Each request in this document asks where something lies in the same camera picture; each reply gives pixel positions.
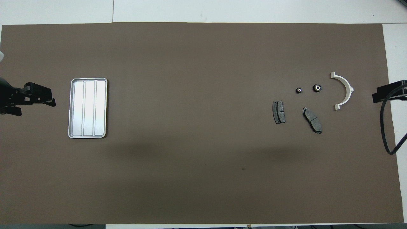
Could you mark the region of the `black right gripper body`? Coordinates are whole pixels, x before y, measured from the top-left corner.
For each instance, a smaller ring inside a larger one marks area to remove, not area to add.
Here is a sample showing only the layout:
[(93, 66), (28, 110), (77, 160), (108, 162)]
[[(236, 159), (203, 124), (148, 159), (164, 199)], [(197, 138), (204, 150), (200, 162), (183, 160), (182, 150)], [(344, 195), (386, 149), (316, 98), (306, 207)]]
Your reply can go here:
[(401, 87), (397, 92), (396, 92), (396, 100), (401, 100), (401, 101), (406, 101), (407, 100), (407, 81), (406, 80), (401, 80), (400, 81), (401, 86), (404, 85), (404, 87)]

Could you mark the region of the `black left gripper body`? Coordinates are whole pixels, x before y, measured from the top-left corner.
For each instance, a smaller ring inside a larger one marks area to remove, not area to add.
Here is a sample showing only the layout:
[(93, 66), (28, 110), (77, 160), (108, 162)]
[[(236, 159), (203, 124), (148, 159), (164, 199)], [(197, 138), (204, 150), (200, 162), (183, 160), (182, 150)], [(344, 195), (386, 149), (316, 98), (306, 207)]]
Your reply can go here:
[(0, 107), (22, 105), (24, 102), (25, 95), (22, 89), (13, 87), (5, 79), (0, 78)]

